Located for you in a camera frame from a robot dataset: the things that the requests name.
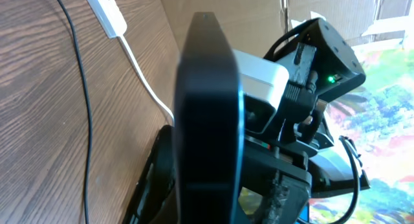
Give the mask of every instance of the white cable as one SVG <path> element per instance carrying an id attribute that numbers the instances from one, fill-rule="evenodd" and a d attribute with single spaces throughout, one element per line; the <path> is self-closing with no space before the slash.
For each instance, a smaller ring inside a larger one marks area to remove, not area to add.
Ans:
<path id="1" fill-rule="evenodd" d="M 127 40 L 124 38 L 124 36 L 119 36 L 119 38 L 121 39 L 121 43 L 124 46 L 124 49 L 127 51 L 128 58 L 131 61 L 131 63 L 133 64 L 135 72 L 138 74 L 138 77 L 140 78 L 141 82 L 144 84 L 144 87 L 147 89 L 149 95 L 151 95 L 153 100 L 170 115 L 170 117 L 173 121 L 172 125 L 174 126 L 174 114 L 173 114 L 173 112 L 157 97 L 157 95 L 154 93 L 154 91 L 149 86 L 147 80 L 144 77 L 144 74 L 142 73 L 142 71 L 140 69 L 140 66 L 138 65 L 138 62 L 136 62 L 134 54 L 132 53 L 132 50 L 129 47 Z"/>

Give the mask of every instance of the electronic device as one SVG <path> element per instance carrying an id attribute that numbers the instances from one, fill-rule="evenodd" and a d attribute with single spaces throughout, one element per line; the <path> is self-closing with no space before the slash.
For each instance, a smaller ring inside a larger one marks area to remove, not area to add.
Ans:
<path id="1" fill-rule="evenodd" d="M 123 36 L 127 23 L 115 0 L 88 0 L 108 38 Z"/>
<path id="2" fill-rule="evenodd" d="M 351 139 L 339 138 L 348 164 L 329 151 L 338 139 L 323 112 L 364 81 L 322 19 L 286 33 L 262 59 L 232 50 L 214 14 L 196 13 L 177 71 L 175 127 L 159 131 L 124 223 L 303 223 L 309 198 L 354 191 L 343 223 L 369 181 Z M 263 196 L 253 215 L 237 202 L 242 187 Z"/>

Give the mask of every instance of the green led light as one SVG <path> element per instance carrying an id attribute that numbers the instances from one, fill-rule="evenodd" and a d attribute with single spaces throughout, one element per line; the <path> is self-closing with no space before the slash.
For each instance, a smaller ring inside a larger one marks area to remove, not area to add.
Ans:
<path id="1" fill-rule="evenodd" d="M 333 76 L 328 77 L 328 82 L 335 83 L 335 78 Z"/>

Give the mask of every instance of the white device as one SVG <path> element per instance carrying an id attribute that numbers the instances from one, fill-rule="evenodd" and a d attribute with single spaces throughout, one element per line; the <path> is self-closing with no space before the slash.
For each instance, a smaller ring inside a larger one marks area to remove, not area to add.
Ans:
<path id="1" fill-rule="evenodd" d="M 108 38 L 115 38 L 119 37 L 122 46 L 128 58 L 131 61 L 132 66 L 135 69 L 138 77 L 140 78 L 142 84 L 148 91 L 149 95 L 153 98 L 153 100 L 162 108 L 164 109 L 168 115 L 172 119 L 172 125 L 174 126 L 174 115 L 173 112 L 165 105 L 154 93 L 151 86 L 148 84 L 147 80 L 145 79 L 144 74 L 141 71 L 141 68 L 138 65 L 138 62 L 135 59 L 135 56 L 128 45 L 127 40 L 124 37 L 124 33 L 127 30 L 127 23 L 125 22 L 124 17 L 122 16 L 121 11 L 119 10 L 118 6 L 116 5 L 115 0 L 87 0 L 90 4 L 93 12 L 98 18 L 99 22 L 105 33 L 107 34 Z"/>
<path id="2" fill-rule="evenodd" d="M 239 50 L 233 49 L 233 55 L 245 95 L 269 103 L 277 111 L 289 80 L 287 69 Z"/>
<path id="3" fill-rule="evenodd" d="M 127 23 L 115 0 L 88 0 L 108 38 L 123 36 Z"/>

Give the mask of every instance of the black plastic housing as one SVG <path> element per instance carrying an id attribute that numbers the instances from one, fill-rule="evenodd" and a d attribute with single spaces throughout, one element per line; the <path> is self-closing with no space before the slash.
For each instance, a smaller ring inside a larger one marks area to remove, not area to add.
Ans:
<path id="1" fill-rule="evenodd" d="M 275 61 L 296 50 L 298 43 L 316 47 L 312 70 L 318 72 L 316 94 L 331 102 L 365 82 L 365 73 L 354 51 L 335 28 L 323 19 L 315 19 L 298 32 L 285 46 L 275 53 Z"/>
<path id="2" fill-rule="evenodd" d="M 289 81 L 277 112 L 280 118 L 298 123 L 312 113 L 318 96 L 309 92 L 305 85 L 315 54 L 315 47 L 299 43 L 294 51 L 277 61 L 289 72 Z"/>
<path id="3" fill-rule="evenodd" d="M 177 72 L 173 152 L 179 216 L 233 223 L 244 139 L 243 91 L 212 12 L 195 13 Z"/>

